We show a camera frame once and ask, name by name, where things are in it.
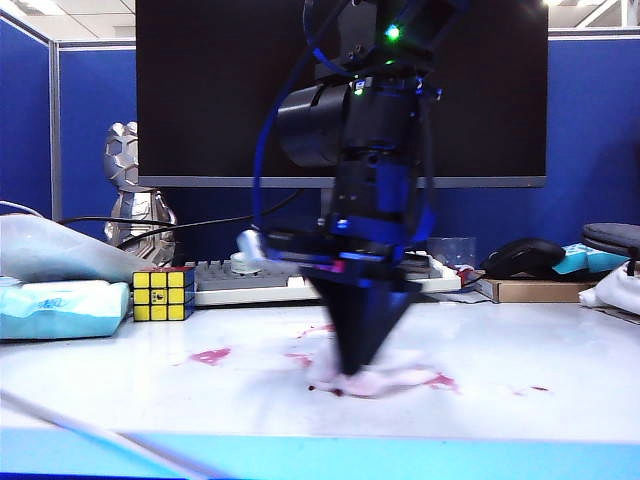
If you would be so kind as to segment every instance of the white cloth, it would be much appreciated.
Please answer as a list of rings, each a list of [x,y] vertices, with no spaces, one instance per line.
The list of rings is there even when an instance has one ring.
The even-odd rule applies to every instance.
[[[640,315],[640,270],[636,266],[635,275],[627,275],[628,262],[612,271],[595,287],[580,292],[580,304],[585,307],[611,305],[627,312]]]
[[[418,385],[457,390],[450,379],[426,365],[423,352],[414,350],[383,351],[373,365],[365,365],[352,376],[340,373],[335,339],[330,336],[318,349],[309,366],[307,379],[320,390],[337,395],[380,397]]]

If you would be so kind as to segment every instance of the black cone-shaped end effector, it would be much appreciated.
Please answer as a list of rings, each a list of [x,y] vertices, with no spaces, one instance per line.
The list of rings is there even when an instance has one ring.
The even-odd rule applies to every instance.
[[[353,375],[371,363],[376,352],[407,310],[420,285],[374,281],[357,287],[310,278],[322,296],[338,337],[342,373]]]

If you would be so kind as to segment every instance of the white cable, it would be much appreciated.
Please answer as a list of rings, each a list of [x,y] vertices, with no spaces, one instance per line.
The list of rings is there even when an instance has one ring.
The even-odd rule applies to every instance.
[[[0,389],[0,404],[7,402],[17,408],[20,412],[38,420],[42,420],[51,425],[69,430],[78,435],[89,437],[93,440],[101,440],[112,446],[123,449],[129,453],[144,458],[172,473],[176,473],[180,478],[190,480],[207,480],[210,478],[232,478],[230,475],[215,471],[210,467],[188,460],[181,455],[170,452],[156,446],[149,445],[139,438],[123,433],[112,432],[91,425],[71,417],[67,417],[41,405],[29,402],[23,398]]]
[[[0,205],[6,205],[7,207],[13,207],[13,208],[17,208],[18,210],[24,210],[25,212],[29,212],[32,215],[36,215],[38,217],[44,218],[44,215],[42,215],[37,210],[34,210],[33,208],[25,207],[24,205],[20,205],[19,203],[13,203],[7,200],[0,200]]]

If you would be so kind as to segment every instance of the yellow cube face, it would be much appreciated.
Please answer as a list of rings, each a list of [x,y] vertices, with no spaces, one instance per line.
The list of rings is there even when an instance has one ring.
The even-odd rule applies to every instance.
[[[184,305],[169,305],[169,320],[184,320]]]
[[[168,282],[170,287],[184,287],[184,272],[169,272]]]
[[[153,305],[151,307],[151,320],[167,320],[167,307],[165,305]]]
[[[136,322],[146,322],[151,320],[151,312],[149,306],[134,306],[133,307],[133,320]]]
[[[149,305],[149,290],[147,289],[134,289],[133,290],[133,304],[134,305]]]
[[[169,295],[166,288],[156,288],[151,290],[151,304],[152,305],[166,305]]]
[[[184,288],[169,289],[169,303],[184,303],[184,301],[185,301]]]
[[[166,287],[167,287],[167,273],[151,272],[151,288],[166,288]]]
[[[133,288],[149,288],[149,272],[134,272]]]

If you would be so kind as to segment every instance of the black mouse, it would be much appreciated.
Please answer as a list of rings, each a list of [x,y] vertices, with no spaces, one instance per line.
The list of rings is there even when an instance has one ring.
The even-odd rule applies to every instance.
[[[565,256],[564,249],[541,238],[522,238],[507,243],[480,264],[489,278],[505,280],[517,273],[540,276],[549,272]]]

